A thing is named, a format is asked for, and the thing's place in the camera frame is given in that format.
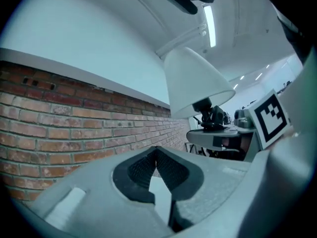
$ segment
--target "ceiling light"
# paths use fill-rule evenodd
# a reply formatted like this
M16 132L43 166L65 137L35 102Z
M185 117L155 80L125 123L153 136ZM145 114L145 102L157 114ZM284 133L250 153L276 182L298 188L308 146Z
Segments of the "ceiling light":
M214 22L213 22L213 14L211 6L204 7L205 16L207 19L208 31L209 31L209 39L210 39L210 47L216 46L216 33L214 30Z
M261 75L262 75L262 73L256 78L256 80L257 80L259 77L261 77Z

